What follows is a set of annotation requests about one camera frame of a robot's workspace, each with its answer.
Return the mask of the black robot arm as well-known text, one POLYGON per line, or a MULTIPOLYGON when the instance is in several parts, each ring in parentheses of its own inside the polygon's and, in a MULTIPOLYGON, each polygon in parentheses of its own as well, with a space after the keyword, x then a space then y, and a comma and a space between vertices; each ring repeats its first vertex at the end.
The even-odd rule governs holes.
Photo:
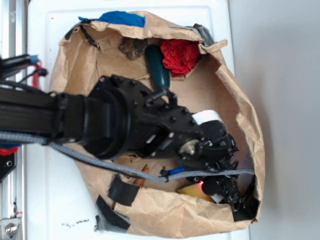
POLYGON ((233 212, 245 207, 235 180, 234 138, 214 111, 191 113, 175 93, 103 76, 88 96, 45 93, 1 81, 0 142, 37 143, 82 163, 157 183, 194 178, 233 212))

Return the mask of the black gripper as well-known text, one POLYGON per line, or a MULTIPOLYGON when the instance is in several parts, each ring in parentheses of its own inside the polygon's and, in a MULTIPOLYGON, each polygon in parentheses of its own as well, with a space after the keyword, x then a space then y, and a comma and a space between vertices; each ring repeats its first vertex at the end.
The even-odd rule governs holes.
MULTIPOLYGON (((139 109, 139 127, 139 154, 143 158, 177 159, 190 169, 235 169, 231 164, 238 150, 235 140, 214 110, 192 114, 183 106, 144 105, 139 109)), ((253 193, 253 182, 241 194, 237 181, 227 176, 209 176, 202 182, 206 195, 217 204, 229 204, 233 212, 244 209, 253 193)))

